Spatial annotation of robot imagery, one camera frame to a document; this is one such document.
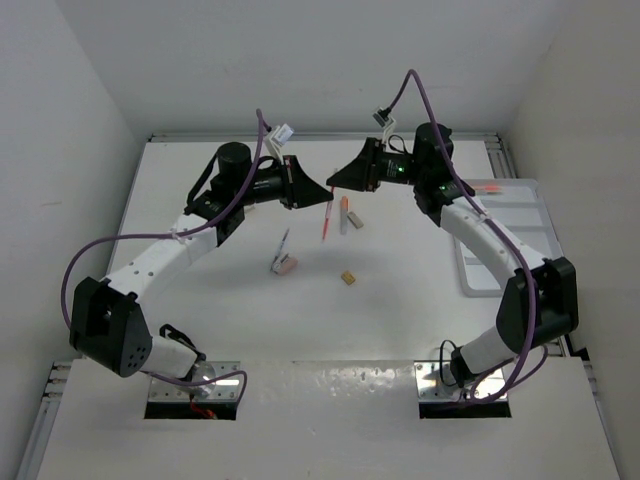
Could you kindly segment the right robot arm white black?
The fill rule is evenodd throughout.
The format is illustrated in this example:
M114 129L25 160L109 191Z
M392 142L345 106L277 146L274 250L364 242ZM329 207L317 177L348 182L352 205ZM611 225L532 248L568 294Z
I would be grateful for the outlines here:
M490 215L452 163L444 125L417 127L411 152L390 152L367 138L362 150L327 180L331 187L374 192L384 182L409 185L419 210L466 246L502 289L495 324L454 348L439 369L442 385L464 388L482 374L576 330L577 276L565 257L550 258L521 241Z

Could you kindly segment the pink red highlighter pen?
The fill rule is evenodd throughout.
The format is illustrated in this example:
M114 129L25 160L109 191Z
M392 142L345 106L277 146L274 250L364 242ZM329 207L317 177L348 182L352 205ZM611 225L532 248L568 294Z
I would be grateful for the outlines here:
M330 186L330 192L332 195L334 195L335 186ZM324 223L323 223L322 237L321 237L321 241L323 243L326 241L326 238L328 236L333 201L334 201L334 197L332 197L332 199L327 202L326 208L325 208L325 216L324 216Z

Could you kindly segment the orange highlighter pen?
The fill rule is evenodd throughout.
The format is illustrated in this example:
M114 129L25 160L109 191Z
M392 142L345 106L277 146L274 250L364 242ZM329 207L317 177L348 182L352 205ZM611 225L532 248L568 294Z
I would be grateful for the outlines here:
M477 195L500 195L502 188L497 185L475 185L473 187Z

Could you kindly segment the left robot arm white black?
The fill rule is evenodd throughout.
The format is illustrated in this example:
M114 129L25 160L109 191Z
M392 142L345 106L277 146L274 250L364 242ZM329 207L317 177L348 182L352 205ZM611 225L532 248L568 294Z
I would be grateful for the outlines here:
M101 280L87 277L76 286L71 347L122 378L143 372L174 384L192 383L205 355L168 324L152 334L146 304L228 240L244 221L245 207L277 201L295 210L332 198L294 155L254 159L244 143L222 144L168 232L119 270Z

